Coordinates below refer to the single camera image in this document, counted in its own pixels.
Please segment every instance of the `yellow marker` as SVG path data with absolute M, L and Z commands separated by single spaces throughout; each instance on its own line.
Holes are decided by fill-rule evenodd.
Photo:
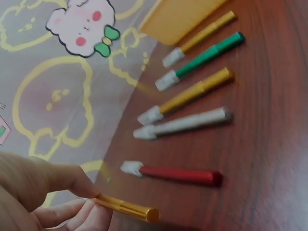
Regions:
M 150 223 L 157 223 L 160 219 L 160 213 L 157 208 L 142 207 L 103 195 L 100 195 L 92 200 L 107 208 L 111 208 L 115 211 L 131 215 L 134 218 Z
M 164 67 L 170 67 L 171 65 L 175 64 L 177 61 L 181 60 L 185 57 L 185 53 L 190 50 L 192 47 L 194 47 L 196 44 L 204 40 L 205 38 L 209 37 L 210 35 L 214 34 L 216 31 L 218 31 L 220 28 L 222 28 L 224 25 L 232 21 L 236 18 L 236 15 L 233 11 L 229 11 L 224 16 L 216 20 L 215 22 L 208 25 L 206 28 L 204 28 L 202 31 L 200 31 L 197 35 L 195 35 L 191 40 L 189 40 L 187 43 L 185 43 L 181 47 L 175 48 L 169 55 L 167 55 L 163 59 L 163 65 Z
M 209 92 L 213 88 L 233 79 L 234 73 L 231 70 L 224 68 L 215 73 L 214 75 L 194 84 L 193 86 L 181 92 L 160 107 L 152 107 L 150 110 L 139 116 L 138 121 L 143 125 L 148 125 L 155 121 L 161 120 L 164 117 L 164 114 L 167 114 L 172 110 L 183 106 L 184 104 L 197 98 L 198 96 Z

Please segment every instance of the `wooden table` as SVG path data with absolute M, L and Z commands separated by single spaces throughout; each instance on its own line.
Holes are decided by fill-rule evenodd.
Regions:
M 236 31 L 245 45 L 206 65 L 179 85 L 158 93 L 154 82 L 166 70 L 172 49 L 157 46 L 124 112 L 105 159 L 111 182 L 98 185 L 110 196 L 161 211 L 154 226 L 115 213 L 111 231 L 297 231 L 308 229 L 308 4 L 307 0 L 234 0 L 192 34 L 228 10 L 238 21 L 195 48 L 175 67 Z M 234 111 L 232 125 L 167 136 L 133 138 L 137 116 L 225 66 L 237 82 L 168 116 L 174 119 L 221 106 Z M 221 189 L 139 179 L 120 172 L 124 160 L 150 166 L 218 169 Z

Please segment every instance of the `white marker tip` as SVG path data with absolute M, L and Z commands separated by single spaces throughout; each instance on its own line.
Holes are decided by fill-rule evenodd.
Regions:
M 163 77 L 161 77 L 159 80 L 155 82 L 155 85 L 159 91 L 164 91 L 171 86 L 178 83 L 180 79 L 177 77 L 177 74 L 175 71 L 171 70 L 167 74 L 165 74 Z
M 153 132 L 153 128 L 154 128 L 154 125 L 149 125 L 149 126 L 145 126 L 140 129 L 134 130 L 133 136 L 136 139 L 154 140 L 157 138 L 157 136 Z
M 163 66 L 169 68 L 184 57 L 185 55 L 182 50 L 180 48 L 175 48 L 169 55 L 163 58 Z
M 142 125 L 152 124 L 155 121 L 161 120 L 164 116 L 159 112 L 159 106 L 154 106 L 145 113 L 141 114 L 137 120 Z
M 143 167 L 143 163 L 140 161 L 124 161 L 120 167 L 122 172 L 142 177 L 142 174 L 139 172 L 140 168 Z

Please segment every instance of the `white marker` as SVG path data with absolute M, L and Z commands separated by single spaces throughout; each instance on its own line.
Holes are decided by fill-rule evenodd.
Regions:
M 158 135 L 230 121 L 232 117 L 232 113 L 226 107 L 221 107 L 212 111 L 175 119 L 157 126 L 144 126 L 135 130 L 133 136 L 137 139 L 154 140 Z

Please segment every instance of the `cartoon bunny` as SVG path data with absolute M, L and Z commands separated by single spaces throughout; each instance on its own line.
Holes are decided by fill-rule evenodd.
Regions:
M 46 28 L 70 54 L 90 57 L 97 51 L 108 57 L 112 41 L 120 38 L 109 0 L 70 0 L 67 5 L 52 12 Z

